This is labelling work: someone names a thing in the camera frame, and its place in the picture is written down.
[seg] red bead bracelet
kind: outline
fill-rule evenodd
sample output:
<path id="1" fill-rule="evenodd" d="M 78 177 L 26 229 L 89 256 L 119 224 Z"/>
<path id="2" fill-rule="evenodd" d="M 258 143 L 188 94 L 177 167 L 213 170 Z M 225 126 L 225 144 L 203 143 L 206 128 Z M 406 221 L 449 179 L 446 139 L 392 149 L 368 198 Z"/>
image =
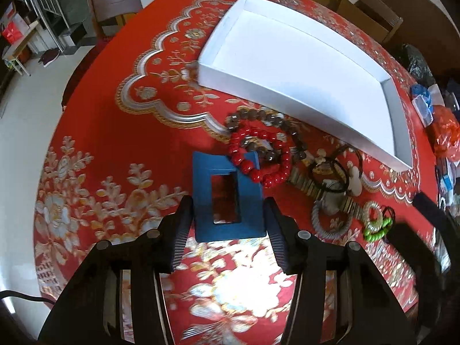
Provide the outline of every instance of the red bead bracelet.
<path id="1" fill-rule="evenodd" d="M 277 172 L 262 175 L 260 170 L 254 168 L 254 163 L 244 159 L 240 153 L 241 140 L 246 136 L 255 136 L 260 139 L 267 140 L 271 143 L 275 150 L 281 150 L 280 168 Z M 240 169 L 240 171 L 249 175 L 254 183 L 262 182 L 265 188 L 272 188 L 280 183 L 285 182 L 291 173 L 291 153 L 289 146 L 277 139 L 277 135 L 273 132 L 261 130 L 259 128 L 242 125 L 237 132 L 233 132 L 230 136 L 229 155 L 231 162 Z"/>

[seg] cardboard box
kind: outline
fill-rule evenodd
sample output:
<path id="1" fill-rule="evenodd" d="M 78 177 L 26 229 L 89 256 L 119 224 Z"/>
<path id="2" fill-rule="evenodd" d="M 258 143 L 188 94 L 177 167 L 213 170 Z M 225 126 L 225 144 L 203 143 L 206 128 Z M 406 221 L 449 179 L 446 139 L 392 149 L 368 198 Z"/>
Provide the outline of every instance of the cardboard box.
<path id="1" fill-rule="evenodd" d="M 288 7 L 238 0 L 200 54 L 198 82 L 307 122 L 396 171 L 413 166 L 392 77 L 353 43 Z"/>

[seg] metal bolt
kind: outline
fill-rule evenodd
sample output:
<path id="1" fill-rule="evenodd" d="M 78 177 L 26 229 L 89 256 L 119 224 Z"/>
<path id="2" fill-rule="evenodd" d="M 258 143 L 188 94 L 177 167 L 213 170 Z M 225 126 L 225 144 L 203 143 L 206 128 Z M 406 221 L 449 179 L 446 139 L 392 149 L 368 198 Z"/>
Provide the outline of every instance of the metal bolt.
<path id="1" fill-rule="evenodd" d="M 297 236 L 301 239 L 308 240 L 311 237 L 311 233 L 308 231 L 299 231 Z"/>
<path id="2" fill-rule="evenodd" d="M 159 236 L 160 236 L 160 231 L 157 230 L 157 229 L 151 229 L 151 230 L 147 231 L 147 237 L 149 239 L 156 239 Z"/>
<path id="3" fill-rule="evenodd" d="M 354 250 L 355 252 L 357 252 L 358 250 L 361 249 L 361 245 L 359 245 L 356 241 L 351 241 L 348 243 L 348 247 L 351 249 L 351 250 Z"/>
<path id="4" fill-rule="evenodd" d="M 102 240 L 96 244 L 96 248 L 98 250 L 104 250 L 110 245 L 110 241 L 108 240 Z"/>

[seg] shoe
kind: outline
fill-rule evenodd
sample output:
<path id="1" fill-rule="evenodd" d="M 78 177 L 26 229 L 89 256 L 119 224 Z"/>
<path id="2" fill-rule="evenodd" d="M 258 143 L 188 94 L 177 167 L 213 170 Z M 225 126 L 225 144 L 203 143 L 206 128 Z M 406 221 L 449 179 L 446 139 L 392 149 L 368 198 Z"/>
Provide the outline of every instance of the shoe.
<path id="1" fill-rule="evenodd" d="M 40 58 L 43 62 L 43 67 L 45 68 L 52 62 L 56 61 L 60 54 L 61 51 L 58 48 L 48 49 Z"/>

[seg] red tablecloth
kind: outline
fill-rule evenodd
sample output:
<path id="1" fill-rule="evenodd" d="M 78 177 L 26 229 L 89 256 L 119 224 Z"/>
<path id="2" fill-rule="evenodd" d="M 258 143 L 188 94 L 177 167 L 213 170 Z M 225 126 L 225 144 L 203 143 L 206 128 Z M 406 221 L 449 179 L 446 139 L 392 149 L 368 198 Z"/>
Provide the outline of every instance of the red tablecloth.
<path id="1" fill-rule="evenodd" d="M 398 174 L 363 154 L 364 191 L 356 201 L 392 206 L 431 245 L 432 227 L 411 206 L 415 192 L 423 190 L 434 200 L 437 188 L 434 156 L 409 100 L 414 80 L 378 43 L 325 7 L 311 0 L 271 1 L 340 33 L 393 77 L 408 121 L 413 170 Z M 34 248 L 43 294 L 57 298 L 98 240 L 132 240 L 174 212 L 181 196 L 192 190 L 192 152 L 225 154 L 226 116 L 240 107 L 261 107 L 196 82 L 200 50 L 234 2 L 155 0 L 130 20 L 84 75 L 54 133 L 38 189 Z M 330 154 L 340 145 L 333 136 L 294 123 L 303 131 L 310 157 Z M 357 164 L 353 153 L 345 152 L 340 160 Z M 312 230 L 312 199 L 289 184 L 264 190 L 264 195 L 274 196 L 301 229 Z M 323 221 L 333 227 L 340 220 Z M 366 244 L 361 227 L 354 220 L 348 234 L 335 242 L 360 242 L 407 309 L 416 298 L 413 272 L 383 241 Z M 268 238 L 197 244 L 192 232 L 178 271 L 163 278 L 176 342 L 276 343 L 294 280 L 276 265 Z M 125 336 L 132 339 L 126 310 L 129 272 L 125 288 Z M 330 323 L 333 302 L 329 276 L 324 318 Z M 325 338 L 331 328 L 325 326 Z"/>

